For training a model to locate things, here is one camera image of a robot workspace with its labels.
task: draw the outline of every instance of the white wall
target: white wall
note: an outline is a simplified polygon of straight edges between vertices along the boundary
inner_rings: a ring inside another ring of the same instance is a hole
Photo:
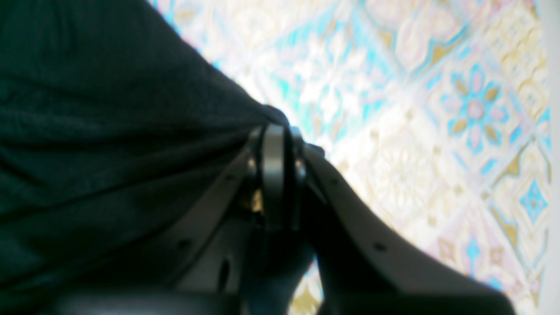
[[[553,154],[552,211],[539,315],[560,315],[560,1],[540,0],[538,10],[544,26],[544,44],[548,49]]]

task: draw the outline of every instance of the black fabric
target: black fabric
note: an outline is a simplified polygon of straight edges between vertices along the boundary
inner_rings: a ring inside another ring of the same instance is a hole
[[[168,224],[288,125],[143,0],[0,3],[0,289]]]

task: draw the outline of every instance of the dark green fabric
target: dark green fabric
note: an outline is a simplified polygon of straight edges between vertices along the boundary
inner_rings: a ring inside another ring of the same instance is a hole
[[[0,289],[173,221],[288,125],[142,0],[0,2]]]

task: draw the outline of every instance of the patterned tile floor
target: patterned tile floor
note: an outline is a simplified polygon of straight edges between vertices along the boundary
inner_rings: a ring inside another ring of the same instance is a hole
[[[532,0],[150,2],[390,227],[537,314],[551,165]],[[321,299],[312,266],[290,313]]]

